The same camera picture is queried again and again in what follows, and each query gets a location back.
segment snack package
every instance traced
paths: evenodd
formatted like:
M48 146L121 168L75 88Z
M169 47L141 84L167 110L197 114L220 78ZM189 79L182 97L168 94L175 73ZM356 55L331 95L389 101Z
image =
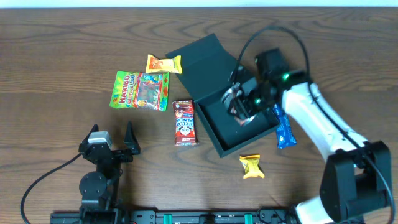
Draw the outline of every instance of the snack package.
M289 118L285 114L285 111L282 110L279 104L275 104L272 110L280 123L278 129L276 129L278 149L297 145L297 141L293 136L292 129L290 128Z
M118 71L109 106L165 111L168 90L168 73L146 74Z
M193 125L193 101L174 101L175 146L193 146L197 143Z
M264 178L264 174L261 172L259 168L259 160L260 155L251 155L251 156L241 156L239 158L244 168L244 176L243 179L249 177L261 177Z
M182 73L181 67L181 55L176 56L173 59L162 59L159 60L153 55L148 55L146 73L153 72L173 72Z

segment green candy bag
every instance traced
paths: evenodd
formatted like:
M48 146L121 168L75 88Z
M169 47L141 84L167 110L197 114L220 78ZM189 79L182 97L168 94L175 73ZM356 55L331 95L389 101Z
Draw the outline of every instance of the green candy bag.
M150 108L165 111L169 73L118 71L109 104L112 108Z

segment white wall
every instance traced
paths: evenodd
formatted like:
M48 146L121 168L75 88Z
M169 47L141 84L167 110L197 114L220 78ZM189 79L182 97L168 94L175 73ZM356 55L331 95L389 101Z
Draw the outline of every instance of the white wall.
M398 0L0 0L10 7L277 7L277 6L390 6Z

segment box lid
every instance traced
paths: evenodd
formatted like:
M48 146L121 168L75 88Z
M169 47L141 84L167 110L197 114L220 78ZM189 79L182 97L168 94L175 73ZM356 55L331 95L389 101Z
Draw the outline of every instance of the box lid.
M236 59L230 55L215 34L188 44L173 52L167 58L181 55L182 74L177 74L194 100L200 100L224 87L235 68Z

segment black box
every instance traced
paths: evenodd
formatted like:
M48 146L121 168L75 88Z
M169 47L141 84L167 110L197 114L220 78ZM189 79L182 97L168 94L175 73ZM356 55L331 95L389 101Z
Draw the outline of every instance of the black box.
M232 83L228 81L236 59L220 44L216 35L167 53L167 58L182 56L182 74L177 74L195 102L195 111L220 157L224 157L275 131L279 122L272 110L265 110L241 127L226 112L221 97ZM252 74L246 71L249 79Z

